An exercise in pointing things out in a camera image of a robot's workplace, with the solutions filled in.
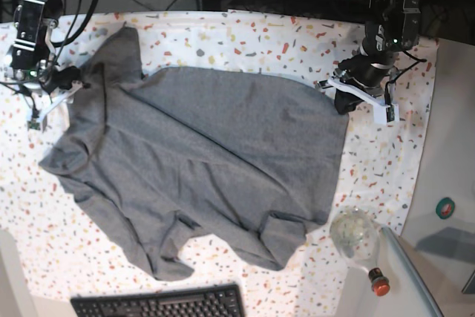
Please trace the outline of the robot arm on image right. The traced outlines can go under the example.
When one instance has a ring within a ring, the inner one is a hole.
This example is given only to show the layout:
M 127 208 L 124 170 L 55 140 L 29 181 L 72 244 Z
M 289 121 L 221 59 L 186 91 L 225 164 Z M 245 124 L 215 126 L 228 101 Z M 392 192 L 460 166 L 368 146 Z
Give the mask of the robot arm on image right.
M 366 22 L 356 55 L 338 64 L 329 80 L 335 109 L 348 114 L 365 102 L 383 122 L 397 121 L 393 89 L 419 63 L 410 53 L 419 43 L 420 0 L 370 0 L 374 19 Z

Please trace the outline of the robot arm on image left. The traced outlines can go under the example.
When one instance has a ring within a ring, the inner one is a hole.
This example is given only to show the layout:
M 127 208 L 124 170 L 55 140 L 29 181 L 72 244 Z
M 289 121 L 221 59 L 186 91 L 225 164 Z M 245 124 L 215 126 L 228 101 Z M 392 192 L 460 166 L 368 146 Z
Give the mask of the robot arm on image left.
M 82 34 L 98 1 L 91 0 L 77 30 L 70 28 L 63 40 L 54 42 L 51 37 L 63 11 L 62 0 L 21 0 L 13 14 L 16 38 L 5 57 L 1 85 L 26 97 L 34 91 L 52 94 L 80 87 L 80 70 L 74 66 L 60 70 L 58 60 L 62 50 Z

